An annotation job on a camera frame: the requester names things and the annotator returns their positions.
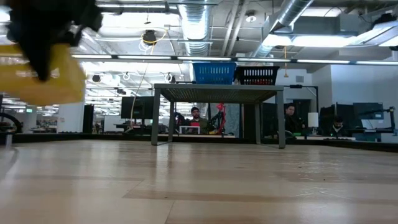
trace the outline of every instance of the speaker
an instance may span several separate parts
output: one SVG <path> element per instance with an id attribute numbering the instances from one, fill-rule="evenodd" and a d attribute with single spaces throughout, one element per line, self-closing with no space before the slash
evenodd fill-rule
<path id="1" fill-rule="evenodd" d="M 85 114 L 83 117 L 83 133 L 93 133 L 94 105 L 85 105 Z"/>

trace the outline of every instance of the black basket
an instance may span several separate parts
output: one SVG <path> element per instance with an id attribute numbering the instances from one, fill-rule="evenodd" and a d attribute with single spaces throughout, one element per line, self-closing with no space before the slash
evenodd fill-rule
<path id="1" fill-rule="evenodd" d="M 279 66 L 236 67 L 234 80 L 241 85 L 275 85 Z"/>

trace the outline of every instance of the man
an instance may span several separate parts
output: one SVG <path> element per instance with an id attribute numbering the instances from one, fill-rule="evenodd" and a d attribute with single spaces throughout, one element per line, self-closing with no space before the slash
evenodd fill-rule
<path id="1" fill-rule="evenodd" d="M 343 127 L 343 118 L 341 116 L 335 116 L 331 128 L 325 131 L 324 136 L 347 136 L 346 130 Z"/>
<path id="2" fill-rule="evenodd" d="M 200 110 L 196 106 L 191 109 L 193 119 L 190 121 L 191 126 L 200 127 L 200 134 L 208 134 L 208 120 L 200 117 Z M 198 134 L 197 129 L 190 129 L 189 133 Z"/>
<path id="3" fill-rule="evenodd" d="M 295 105 L 289 103 L 285 109 L 285 130 L 291 133 L 301 133 L 305 128 L 303 121 L 294 116 Z"/>

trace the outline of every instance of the black baseboard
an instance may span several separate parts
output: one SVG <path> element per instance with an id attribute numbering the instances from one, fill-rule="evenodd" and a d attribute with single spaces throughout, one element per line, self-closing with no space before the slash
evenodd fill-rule
<path id="1" fill-rule="evenodd" d="M 13 143 L 71 141 L 71 140 L 117 140 L 117 141 L 150 141 L 150 136 L 132 136 L 122 134 L 15 134 Z M 158 138 L 159 142 L 167 142 L 166 136 Z M 187 138 L 174 137 L 173 142 L 199 142 L 223 144 L 254 144 L 252 139 L 240 138 Z M 5 135 L 0 135 L 0 145 L 5 143 Z M 278 144 L 276 139 L 263 139 L 262 144 Z M 359 142 L 339 140 L 287 140 L 287 145 L 311 145 L 365 149 L 381 152 L 398 152 L 398 144 L 381 142 Z"/>

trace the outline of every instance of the plastic crate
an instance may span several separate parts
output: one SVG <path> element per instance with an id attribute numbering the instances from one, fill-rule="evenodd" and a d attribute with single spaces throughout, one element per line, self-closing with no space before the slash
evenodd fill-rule
<path id="1" fill-rule="evenodd" d="M 275 85 L 279 68 L 279 66 L 238 67 L 234 80 L 239 80 L 241 85 Z"/>
<path id="2" fill-rule="evenodd" d="M 194 63 L 197 84 L 231 85 L 236 63 Z"/>

